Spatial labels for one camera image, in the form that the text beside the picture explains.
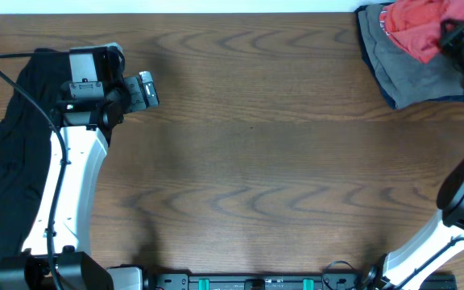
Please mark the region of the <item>red soccer t-shirt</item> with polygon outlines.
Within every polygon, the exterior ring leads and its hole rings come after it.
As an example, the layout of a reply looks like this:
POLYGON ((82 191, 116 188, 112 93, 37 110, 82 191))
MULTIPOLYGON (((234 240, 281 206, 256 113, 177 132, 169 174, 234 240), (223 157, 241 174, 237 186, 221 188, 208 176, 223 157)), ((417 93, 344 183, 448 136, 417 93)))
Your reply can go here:
POLYGON ((464 0, 398 0, 379 14, 386 36, 422 64, 439 53, 441 22, 447 19, 464 21, 464 0))

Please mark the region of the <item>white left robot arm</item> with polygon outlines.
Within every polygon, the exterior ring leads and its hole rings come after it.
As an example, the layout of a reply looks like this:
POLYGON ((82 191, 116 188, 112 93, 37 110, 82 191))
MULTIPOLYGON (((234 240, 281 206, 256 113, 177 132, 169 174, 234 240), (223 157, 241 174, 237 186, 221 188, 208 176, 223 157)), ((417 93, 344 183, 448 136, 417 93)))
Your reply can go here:
POLYGON ((90 218, 113 129, 160 103, 152 75, 125 77, 117 43, 72 48, 70 78, 50 111, 51 159, 38 213, 19 255, 0 262, 4 289, 145 289, 138 266, 105 269, 91 258, 90 218))

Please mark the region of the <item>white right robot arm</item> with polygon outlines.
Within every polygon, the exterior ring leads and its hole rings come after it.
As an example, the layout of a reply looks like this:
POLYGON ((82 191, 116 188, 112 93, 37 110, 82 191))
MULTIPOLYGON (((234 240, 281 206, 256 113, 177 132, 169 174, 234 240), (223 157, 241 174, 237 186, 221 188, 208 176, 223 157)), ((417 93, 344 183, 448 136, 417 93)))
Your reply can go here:
MULTIPOLYGON (((441 53, 462 71, 464 21, 441 22, 441 53)), ((418 289, 431 274, 464 251, 464 159, 437 194, 437 211, 406 244, 384 255, 362 283, 364 289, 418 289)))

